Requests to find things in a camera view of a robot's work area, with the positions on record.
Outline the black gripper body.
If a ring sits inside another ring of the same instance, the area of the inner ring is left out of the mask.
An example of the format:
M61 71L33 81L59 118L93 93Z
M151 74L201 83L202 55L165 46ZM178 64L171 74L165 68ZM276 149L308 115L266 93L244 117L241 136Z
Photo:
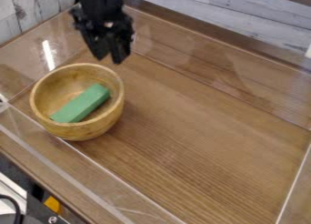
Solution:
M83 36L134 34L133 18L126 14L125 0L78 0L70 14Z

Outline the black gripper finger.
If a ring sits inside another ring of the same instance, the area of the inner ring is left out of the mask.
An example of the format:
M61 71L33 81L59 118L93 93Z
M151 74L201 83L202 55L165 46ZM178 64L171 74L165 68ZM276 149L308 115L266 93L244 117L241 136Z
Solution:
M106 38L109 30L106 28L82 28L81 33L87 43L91 54L97 57L98 60L103 60L110 54L110 46Z
M122 64L131 54L134 31L110 32L107 35L110 51L115 64Z

